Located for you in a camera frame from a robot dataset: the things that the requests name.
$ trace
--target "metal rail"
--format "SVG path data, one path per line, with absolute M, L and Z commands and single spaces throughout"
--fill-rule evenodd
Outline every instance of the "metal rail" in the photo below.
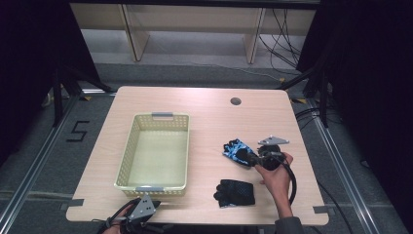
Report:
M 309 100 L 309 104 L 311 108 L 317 107 L 314 101 L 311 99 Z M 327 147 L 327 150 L 331 156 L 338 176 L 341 178 L 347 195 L 349 196 L 356 210 L 365 233 L 380 233 L 378 226 L 371 214 L 371 211 L 365 204 L 364 199 L 362 198 L 360 191 L 358 190 L 356 183 L 353 180 L 352 175 L 350 174 L 346 163 L 344 162 L 343 157 L 341 156 L 340 151 L 338 150 L 334 139 L 330 134 L 330 131 L 323 125 L 319 118 L 316 118 L 316 125 L 319 129 L 322 140 L 324 141 L 325 146 Z
M 23 206 L 24 201 L 31 188 L 33 187 L 34 182 L 36 181 L 39 174 L 42 172 L 42 169 L 46 162 L 48 161 L 49 155 L 51 154 L 57 137 L 59 136 L 61 129 L 63 128 L 67 116 L 72 110 L 72 108 L 77 103 L 79 96 L 73 96 L 69 99 L 66 104 L 63 112 L 63 116 L 60 122 L 52 127 L 51 132 L 49 133 L 45 143 L 34 159 L 33 163 L 30 166 L 30 169 L 27 171 L 23 181 L 21 182 L 19 188 L 15 191 L 12 199 L 7 205 L 6 209 L 1 213 L 0 216 L 0 233 L 7 234 L 12 227 L 13 222 L 15 221 L 21 207 Z

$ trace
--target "metal frame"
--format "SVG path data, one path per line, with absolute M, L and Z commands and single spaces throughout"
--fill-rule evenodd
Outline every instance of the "metal frame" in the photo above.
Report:
M 309 99 L 309 104 L 311 108 L 317 107 L 312 99 Z M 353 180 L 353 177 L 350 174 L 349 169 L 347 168 L 346 163 L 344 162 L 333 137 L 330 134 L 330 131 L 324 126 L 320 118 L 316 118 L 316 125 L 319 129 L 322 140 L 324 141 L 325 146 L 331 156 L 338 176 L 341 178 L 347 195 L 349 196 L 350 201 L 352 202 L 356 210 L 356 214 L 361 222 L 362 227 L 364 228 L 365 233 L 380 233 L 377 223 L 374 221 L 370 209 L 365 204 L 364 199 L 362 198 L 361 193 L 358 190 L 357 185 Z
M 12 227 L 12 224 L 15 221 L 21 207 L 23 206 L 28 193 L 30 192 L 31 188 L 37 180 L 37 177 L 42 172 L 43 167 L 48 161 L 48 158 L 55 146 L 56 140 L 67 120 L 67 116 L 77 103 L 78 99 L 79 96 L 70 97 L 68 103 L 64 108 L 60 122 L 56 126 L 52 127 L 51 132 L 49 133 L 45 143 L 43 144 L 32 165 L 30 166 L 30 169 L 27 171 L 19 188 L 15 191 L 6 209 L 3 211 L 3 213 L 1 213 L 0 233 L 7 234 Z
M 67 0 L 69 3 L 98 3 L 126 5 L 165 5 L 165 6 L 201 6 L 201 7 L 234 7 L 234 8 L 279 8 L 314 10 L 321 6 L 338 5 L 324 3 L 321 0 Z

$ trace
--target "black sleeve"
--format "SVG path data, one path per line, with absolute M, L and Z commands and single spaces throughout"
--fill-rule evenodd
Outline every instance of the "black sleeve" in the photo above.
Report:
M 304 234 L 300 218 L 296 216 L 285 217 L 276 221 L 277 234 Z

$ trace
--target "black cable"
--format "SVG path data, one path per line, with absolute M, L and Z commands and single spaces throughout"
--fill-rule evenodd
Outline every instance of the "black cable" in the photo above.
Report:
M 304 117 L 304 118 L 301 118 L 301 119 L 297 119 L 297 122 L 300 122 L 300 121 L 302 121 L 302 120 L 304 120 L 304 119 L 307 119 L 307 118 L 310 118 L 310 117 L 319 117 L 319 115 L 318 115 L 318 114 L 317 114 L 317 115 L 311 115 L 311 116 L 307 116 L 307 117 Z M 343 124 L 342 122 L 338 122 L 338 121 L 332 120 L 331 118 L 327 118 L 327 120 L 330 121 L 331 123 L 334 123 L 334 124 L 339 124 L 339 125 L 342 125 L 342 124 Z
M 295 178 L 295 174 L 292 171 L 292 169 L 289 167 L 288 162 L 285 163 L 285 162 L 281 161 L 278 157 L 273 157 L 273 158 L 276 159 L 281 165 L 284 166 L 284 168 L 288 172 L 289 178 L 291 179 L 292 189 L 291 189 L 291 195 L 289 196 L 288 201 L 289 201 L 289 205 L 292 205 L 292 202 L 294 202 L 295 195 L 297 193 L 297 179 Z
M 309 108 L 309 109 L 305 109 L 305 110 L 303 110 L 303 111 L 300 111 L 300 112 L 298 112 L 298 113 L 295 114 L 295 118 L 298 119 L 298 118 L 301 117 L 302 115 L 305 115 L 305 114 L 308 114 L 308 113 L 311 113 L 311 112 L 314 112 L 314 111 L 319 111 L 319 108 L 318 108 L 318 107 L 316 107 L 316 108 Z
M 99 229 L 97 230 L 97 234 L 102 234 L 106 229 L 110 228 L 113 226 L 112 222 L 115 220 L 115 218 L 123 211 L 127 206 L 139 203 L 140 198 L 136 198 L 133 200 L 128 201 L 121 209 L 119 209 L 115 214 L 113 214 L 111 217 L 108 217 L 106 220 L 104 220 L 102 225 L 100 225 Z
M 272 54 L 270 56 L 270 62 L 271 62 L 271 66 L 273 67 L 273 69 L 278 71 L 279 73 L 288 74 L 288 75 L 300 75 L 300 74 L 290 73 L 290 72 L 281 71 L 281 70 L 276 69 L 273 65 L 273 56 L 272 56 Z
M 275 45 L 275 46 L 273 47 L 273 49 L 272 49 L 270 46 L 268 46 L 268 45 L 264 42 L 264 40 L 262 39 L 261 36 L 259 36 L 259 39 L 261 40 L 261 42 L 264 44 L 264 46 L 267 48 L 267 50 L 268 50 L 272 55 L 274 55 L 274 56 L 276 56 L 277 58 L 283 60 L 284 62 L 288 63 L 288 65 L 290 65 L 290 66 L 292 66 L 292 67 L 295 66 L 295 64 L 294 64 L 293 62 L 291 62 L 291 61 L 288 60 L 286 57 L 280 55 L 279 53 L 277 53 L 277 52 L 274 50 L 275 46 L 277 45 L 277 41 L 276 41 L 276 45 Z
M 317 117 L 319 117 L 319 115 L 316 116 L 312 116 L 313 118 L 311 120 L 309 120 L 303 127 L 300 128 L 300 131 L 302 131 L 304 128 L 307 127 L 307 125 L 309 125 L 313 120 L 317 119 Z
M 286 51 L 290 51 L 288 48 L 286 48 L 285 46 L 283 46 L 282 44 L 279 43 L 281 35 L 279 35 L 279 37 L 277 39 L 274 37 L 274 35 L 271 35 L 271 37 L 274 39 L 276 44 L 278 44 L 281 48 L 285 49 Z
M 294 48 L 295 50 L 297 50 L 297 49 L 291 45 L 291 42 L 290 42 L 290 40 L 289 40 L 289 35 L 287 34 L 287 36 L 285 36 L 285 33 L 283 32 L 284 26 L 285 26 L 285 28 L 286 28 L 286 32 L 288 31 L 288 29 L 287 29 L 287 28 L 288 28 L 288 25 L 287 25 L 287 23 L 286 23 L 287 10 L 284 10 L 284 22 L 283 22 L 282 25 L 280 24 L 280 21 L 279 21 L 279 19 L 277 18 L 277 15 L 276 15 L 276 12 L 275 12 L 274 9 L 273 9 L 273 15 L 274 15 L 274 18 L 275 18 L 276 21 L 277 21 L 277 24 L 279 25 L 280 34 L 281 34 L 282 37 L 284 38 L 284 40 L 285 40 L 285 42 L 287 43 L 288 47 L 290 48 L 290 50 L 288 50 L 288 51 L 291 52 L 291 55 L 292 55 L 292 57 L 293 57 L 293 59 L 294 59 L 294 61 L 295 61 L 295 66 L 296 66 L 296 65 L 297 65 L 297 62 L 298 62 L 298 59 L 297 59 L 297 57 L 295 56 L 295 53 L 294 53 L 294 51 L 293 51 L 293 48 Z
M 277 69 L 274 67 L 274 65 L 273 65 L 273 55 L 275 55 L 277 58 L 282 59 L 282 60 L 283 60 L 283 56 L 280 55 L 280 54 L 278 54 L 277 52 L 271 52 L 271 54 L 270 54 L 270 63 L 271 63 L 271 66 L 273 67 L 273 69 L 277 70 Z
M 302 120 L 305 120 L 305 119 L 308 119 L 308 118 L 311 118 L 311 117 L 314 117 L 314 115 L 308 115 L 308 116 L 305 116 L 301 119 L 297 119 L 297 122 L 301 122 Z
M 347 228 L 349 229 L 349 232 L 351 234 L 353 234 L 353 229 L 352 226 L 350 225 L 349 221 L 347 220 L 346 216 L 344 215 L 343 211 L 341 210 L 340 206 L 338 205 L 337 201 L 333 198 L 333 196 L 327 191 L 327 189 L 319 182 L 319 180 L 317 179 L 317 184 L 319 185 L 319 187 L 322 188 L 322 190 L 324 190 L 324 192 L 328 195 L 328 197 L 331 198 L 331 201 L 333 201 L 334 205 L 336 206 L 337 210 L 339 211 L 341 217 L 344 219 L 344 222 L 347 225 Z

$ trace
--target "human hand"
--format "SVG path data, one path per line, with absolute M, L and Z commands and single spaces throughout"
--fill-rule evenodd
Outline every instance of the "human hand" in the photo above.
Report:
M 285 155 L 285 161 L 291 165 L 292 156 L 288 153 Z M 265 184 L 274 198 L 280 218 L 292 216 L 291 206 L 288 201 L 288 189 L 290 177 L 287 170 L 280 165 L 273 171 L 268 171 L 260 165 L 254 167 L 262 175 L 263 180 L 260 183 Z
M 118 216 L 125 216 L 125 214 L 128 212 L 128 209 L 131 207 L 132 205 L 127 206 L 126 208 L 124 208 Z M 115 221 L 112 223 L 112 226 L 110 226 L 109 228 L 107 228 L 102 234 L 121 234 L 121 222 L 120 221 Z

